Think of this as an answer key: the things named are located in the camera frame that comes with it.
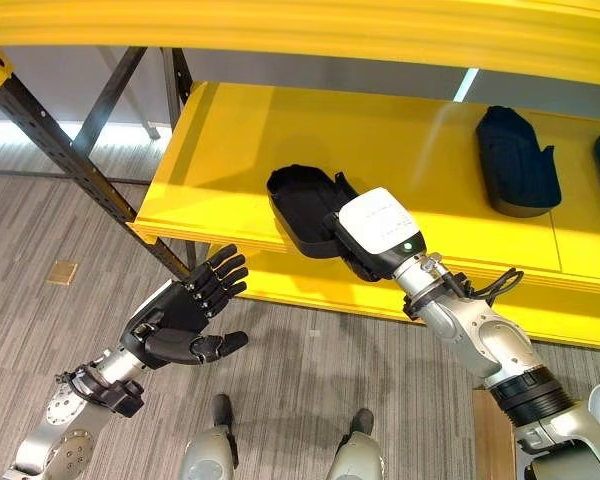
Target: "gray carpet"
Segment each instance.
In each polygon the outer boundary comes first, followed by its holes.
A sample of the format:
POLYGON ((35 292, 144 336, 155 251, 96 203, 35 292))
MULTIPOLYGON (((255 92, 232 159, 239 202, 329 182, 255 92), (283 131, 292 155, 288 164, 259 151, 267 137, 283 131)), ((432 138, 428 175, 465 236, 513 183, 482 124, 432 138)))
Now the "gray carpet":
MULTIPOLYGON (((135 205, 144 195, 144 187, 121 191, 135 205)), ((41 418, 53 375, 113 346, 168 276, 70 182, 0 177, 0 474, 41 418), (71 286, 44 282, 55 259, 79 263, 71 286)), ((150 373, 145 407, 112 419, 82 478, 176 478, 218 392, 235 408, 237 479, 324 478, 361 406, 375 412, 389 478, 474 477, 478 382, 425 328, 236 300, 209 331, 238 329, 251 342, 231 357, 150 373)), ((600 382, 599 351, 538 350, 575 396, 600 382)))

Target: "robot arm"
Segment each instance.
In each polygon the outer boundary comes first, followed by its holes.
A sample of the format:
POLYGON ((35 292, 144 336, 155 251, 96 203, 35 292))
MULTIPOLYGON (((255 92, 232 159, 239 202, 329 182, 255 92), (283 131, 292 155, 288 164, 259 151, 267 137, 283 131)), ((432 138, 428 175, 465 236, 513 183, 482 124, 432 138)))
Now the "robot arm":
POLYGON ((573 402, 515 323, 492 310, 498 293, 522 276, 513 269, 480 292, 427 254, 411 215, 382 188, 360 195, 326 219, 368 272, 404 290, 405 313, 421 318, 497 400, 529 453, 549 452, 529 479, 600 479, 600 424, 573 402), (505 286, 507 278, 513 282, 505 286))
POLYGON ((2 480, 70 480, 93 455, 112 414, 133 416, 144 404, 137 382, 147 368, 200 365, 246 345, 244 332, 202 336, 209 320, 242 292, 247 269, 234 245, 197 267, 184 282, 165 283, 136 311, 114 351, 56 377, 40 424, 24 439, 2 480))

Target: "black tray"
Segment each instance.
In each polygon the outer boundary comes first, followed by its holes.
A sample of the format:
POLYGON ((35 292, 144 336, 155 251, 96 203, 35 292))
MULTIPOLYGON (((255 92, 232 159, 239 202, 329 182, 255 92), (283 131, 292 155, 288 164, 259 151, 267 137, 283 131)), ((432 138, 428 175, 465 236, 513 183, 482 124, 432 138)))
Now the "black tray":
POLYGON ((291 165, 271 173, 267 190, 276 218, 302 254, 332 258, 348 253, 324 223, 358 196, 342 172, 333 181, 319 168, 291 165))

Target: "diagonal metal brace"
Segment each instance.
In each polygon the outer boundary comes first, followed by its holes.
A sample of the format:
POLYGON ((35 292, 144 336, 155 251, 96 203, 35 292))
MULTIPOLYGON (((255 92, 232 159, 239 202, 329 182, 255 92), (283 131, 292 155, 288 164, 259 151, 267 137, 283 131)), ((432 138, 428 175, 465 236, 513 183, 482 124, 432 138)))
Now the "diagonal metal brace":
POLYGON ((110 217, 165 265, 180 280, 189 276, 189 269, 158 240, 145 244, 128 226, 136 217, 135 210, 91 162, 87 155, 71 146, 71 138, 60 128, 46 109, 22 84, 16 75, 0 86, 0 110, 35 143, 56 165, 67 173, 110 217))
POLYGON ((146 50, 147 47, 129 47, 124 52, 73 141, 73 148, 78 153, 88 156, 93 150, 102 127, 107 123, 146 50))

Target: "wooden panel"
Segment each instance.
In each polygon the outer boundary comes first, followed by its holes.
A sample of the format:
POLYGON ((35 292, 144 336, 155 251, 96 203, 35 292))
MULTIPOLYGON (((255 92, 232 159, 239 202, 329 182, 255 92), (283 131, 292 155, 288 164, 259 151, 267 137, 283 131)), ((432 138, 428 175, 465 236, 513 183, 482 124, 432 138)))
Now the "wooden panel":
POLYGON ((516 446, 513 428, 486 390, 474 390, 476 479, 516 480, 516 446))

